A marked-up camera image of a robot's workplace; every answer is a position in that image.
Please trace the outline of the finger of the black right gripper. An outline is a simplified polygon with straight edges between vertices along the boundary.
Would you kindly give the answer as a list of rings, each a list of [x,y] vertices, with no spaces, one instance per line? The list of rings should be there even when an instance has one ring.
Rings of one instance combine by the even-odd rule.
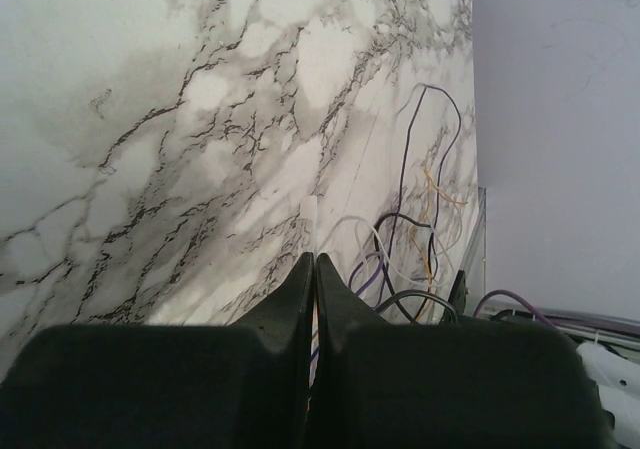
[[[455,310],[456,318],[460,319],[466,309],[468,289],[466,284],[466,272],[458,270],[450,294],[448,303]]]

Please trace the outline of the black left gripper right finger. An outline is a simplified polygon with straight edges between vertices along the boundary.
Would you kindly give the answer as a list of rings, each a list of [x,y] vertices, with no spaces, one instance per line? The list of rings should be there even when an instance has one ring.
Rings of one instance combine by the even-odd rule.
[[[316,263],[312,448],[611,448],[572,343],[540,324],[394,325]]]

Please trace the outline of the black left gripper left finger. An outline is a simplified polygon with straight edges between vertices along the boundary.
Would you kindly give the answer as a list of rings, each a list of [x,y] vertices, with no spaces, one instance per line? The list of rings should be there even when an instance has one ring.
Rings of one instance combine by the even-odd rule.
[[[58,325],[1,385],[5,448],[298,448],[314,258],[227,326]]]

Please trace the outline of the white zip tie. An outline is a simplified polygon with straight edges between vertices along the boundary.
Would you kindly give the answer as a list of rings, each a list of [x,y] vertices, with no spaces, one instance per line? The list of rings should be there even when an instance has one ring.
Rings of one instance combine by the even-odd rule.
[[[309,195],[302,201],[300,217],[306,221],[305,233],[309,241],[308,251],[316,256],[318,254],[318,199],[315,195]]]

